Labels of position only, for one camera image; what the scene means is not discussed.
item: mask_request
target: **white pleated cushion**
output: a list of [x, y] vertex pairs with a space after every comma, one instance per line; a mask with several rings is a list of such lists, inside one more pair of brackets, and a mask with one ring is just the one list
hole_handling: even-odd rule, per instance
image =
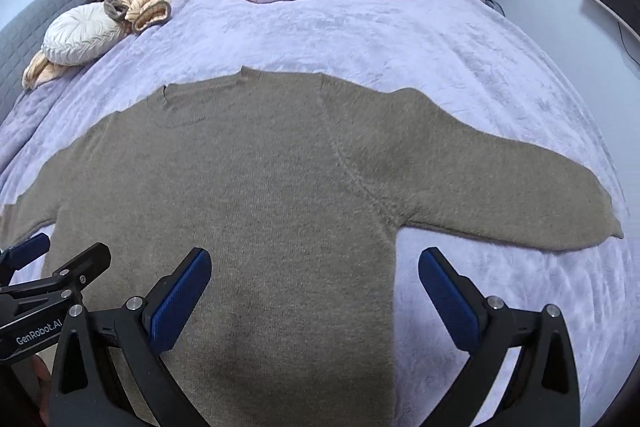
[[126, 36], [101, 2], [83, 4], [55, 19], [44, 35], [42, 52], [54, 64], [79, 66], [101, 57]]

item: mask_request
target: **brown sweater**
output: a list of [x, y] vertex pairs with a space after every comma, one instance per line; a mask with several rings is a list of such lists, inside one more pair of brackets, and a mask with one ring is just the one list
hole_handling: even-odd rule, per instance
[[94, 310], [210, 251], [212, 280], [164, 359], [225, 427], [390, 425], [402, 225], [549, 250], [622, 237], [594, 174], [561, 155], [413, 89], [246, 68], [101, 120], [5, 208], [0, 246], [53, 222], [45, 273], [111, 248], [85, 291]]

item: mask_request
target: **silver bolt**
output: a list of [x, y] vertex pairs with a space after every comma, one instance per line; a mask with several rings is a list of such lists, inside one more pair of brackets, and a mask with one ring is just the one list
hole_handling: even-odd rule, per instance
[[546, 312], [554, 318], [560, 316], [560, 308], [558, 308], [558, 306], [556, 306], [555, 304], [548, 304], [546, 305], [545, 309]]
[[135, 311], [142, 306], [142, 297], [132, 297], [127, 301], [127, 308], [131, 311]]
[[493, 308], [494, 310], [500, 310], [501, 308], [504, 308], [504, 301], [499, 297], [496, 297], [495, 295], [487, 297], [486, 303], [489, 304], [489, 306], [491, 306], [491, 308]]
[[72, 317], [78, 317], [82, 313], [82, 304], [74, 304], [69, 308], [69, 315]]

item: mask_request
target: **blue gripper pad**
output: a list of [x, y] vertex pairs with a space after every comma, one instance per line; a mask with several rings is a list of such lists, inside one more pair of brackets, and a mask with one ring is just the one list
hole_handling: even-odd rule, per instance
[[21, 270], [41, 255], [46, 254], [49, 247], [49, 236], [46, 233], [39, 233], [23, 241], [20, 245], [4, 250], [2, 264], [13, 270]]
[[211, 257], [200, 249], [151, 317], [149, 343], [156, 355], [173, 349], [209, 279]]
[[478, 314], [458, 287], [460, 280], [466, 278], [457, 274], [437, 248], [422, 252], [418, 275], [453, 343], [458, 349], [473, 353], [480, 345], [482, 331]]

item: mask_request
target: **gray quilted headboard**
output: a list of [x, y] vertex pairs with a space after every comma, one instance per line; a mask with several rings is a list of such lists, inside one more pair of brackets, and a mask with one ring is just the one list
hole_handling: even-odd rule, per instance
[[22, 92], [22, 72], [61, 13], [84, 0], [35, 0], [0, 30], [0, 124]]

